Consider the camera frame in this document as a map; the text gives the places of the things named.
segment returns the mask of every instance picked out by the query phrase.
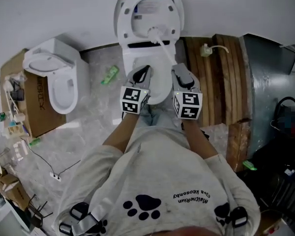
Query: green plastic piece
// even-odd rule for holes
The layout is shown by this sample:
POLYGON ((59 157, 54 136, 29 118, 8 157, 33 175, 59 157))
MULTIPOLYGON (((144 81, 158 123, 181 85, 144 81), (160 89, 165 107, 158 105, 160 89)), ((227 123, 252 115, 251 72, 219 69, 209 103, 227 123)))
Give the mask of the green plastic piece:
POLYGON ((119 73, 119 68, 113 65, 109 71, 106 73, 104 80, 101 84, 106 85, 108 84, 115 76, 119 73))
POLYGON ((4 121, 6 119, 5 112, 0 113, 0 121, 4 121))
POLYGON ((29 143, 29 146, 34 146, 34 145, 36 145, 36 144, 38 144, 38 143, 40 143, 40 138, 36 138, 36 139, 34 139, 31 143, 29 143))
POLYGON ((247 167, 248 169, 250 169, 251 171, 256 171, 257 170, 257 168, 255 168, 255 166, 251 163, 251 162, 249 162, 249 161, 243 161, 243 163, 242 163, 245 167, 247 167))

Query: toilet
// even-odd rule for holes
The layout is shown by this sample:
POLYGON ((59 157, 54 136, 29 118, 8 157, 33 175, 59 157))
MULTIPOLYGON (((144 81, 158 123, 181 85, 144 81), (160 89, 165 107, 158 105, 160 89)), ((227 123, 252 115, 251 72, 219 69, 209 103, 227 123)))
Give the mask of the toilet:
POLYGON ((122 47, 126 75, 142 65, 152 67, 150 98, 155 105, 165 100, 172 90, 172 64, 159 44, 148 38, 151 27, 166 29, 161 40, 171 55, 184 26, 181 0, 118 0, 114 12, 114 30, 122 47))
POLYGON ((77 50, 55 38, 27 51, 23 68, 47 76, 50 104, 60 114, 70 113, 90 94, 89 64, 77 50))

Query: gray t-shirt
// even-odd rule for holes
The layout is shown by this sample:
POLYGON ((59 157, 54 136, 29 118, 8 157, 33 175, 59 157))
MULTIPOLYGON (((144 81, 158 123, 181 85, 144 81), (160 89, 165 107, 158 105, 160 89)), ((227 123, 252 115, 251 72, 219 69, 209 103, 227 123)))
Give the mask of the gray t-shirt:
POLYGON ((224 157, 203 160, 189 150, 183 133, 154 126, 136 129, 125 154, 101 146, 84 155, 63 193, 55 221, 59 236, 58 226, 68 219, 72 206, 86 201, 91 212, 110 179, 120 174, 128 152, 140 145, 113 209, 94 235, 144 236, 185 226, 224 235, 231 210, 225 184, 238 206, 247 210, 248 234, 256 232, 260 221, 256 200, 224 157))

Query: wooden pallet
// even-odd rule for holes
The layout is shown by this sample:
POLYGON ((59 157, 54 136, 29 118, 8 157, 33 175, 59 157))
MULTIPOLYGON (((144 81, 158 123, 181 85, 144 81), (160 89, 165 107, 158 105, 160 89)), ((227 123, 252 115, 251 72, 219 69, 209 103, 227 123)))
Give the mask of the wooden pallet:
POLYGON ((199 79, 203 94, 202 111, 199 117, 201 127, 220 124, 221 113, 221 73, 216 66, 216 56, 202 57, 200 47, 204 44, 213 44, 211 38, 186 37, 185 45, 189 59, 190 71, 199 79))
POLYGON ((249 118, 247 80, 243 56, 237 37, 215 35, 213 43, 228 48, 229 53, 218 48, 217 63, 223 72, 225 115, 223 123, 230 125, 249 118))
POLYGON ((238 122, 229 126, 226 160, 235 172, 243 170, 250 142, 250 122, 238 122))

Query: paw print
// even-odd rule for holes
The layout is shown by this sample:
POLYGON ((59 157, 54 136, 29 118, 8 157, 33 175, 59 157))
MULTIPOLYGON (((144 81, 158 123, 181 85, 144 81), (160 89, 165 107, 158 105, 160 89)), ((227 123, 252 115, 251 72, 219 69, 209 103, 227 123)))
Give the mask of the paw print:
POLYGON ((218 206, 214 209, 214 213, 216 215, 216 221, 222 225, 222 227, 225 226, 225 224, 229 224, 231 222, 230 215, 230 204, 225 203, 222 206, 218 206))
MULTIPOLYGON (((136 201, 139 205, 139 208, 143 211, 139 214, 140 220, 146 220, 149 217, 149 213, 147 211, 152 211, 151 218, 152 219, 158 219, 161 215, 161 213, 158 210, 155 210, 161 205, 160 199, 155 199, 150 197, 149 195, 138 195, 136 196, 136 201)), ((126 210, 133 207, 133 203, 131 201, 126 201, 123 203, 123 208, 126 210)), ((133 217, 138 213, 138 210, 135 208, 132 208, 128 211, 127 215, 129 217, 133 217)))
POLYGON ((107 226, 107 220, 99 221, 97 225, 93 226, 91 229, 87 231, 88 234, 96 234, 96 236, 100 236, 99 233, 105 234, 106 233, 106 227, 107 226))

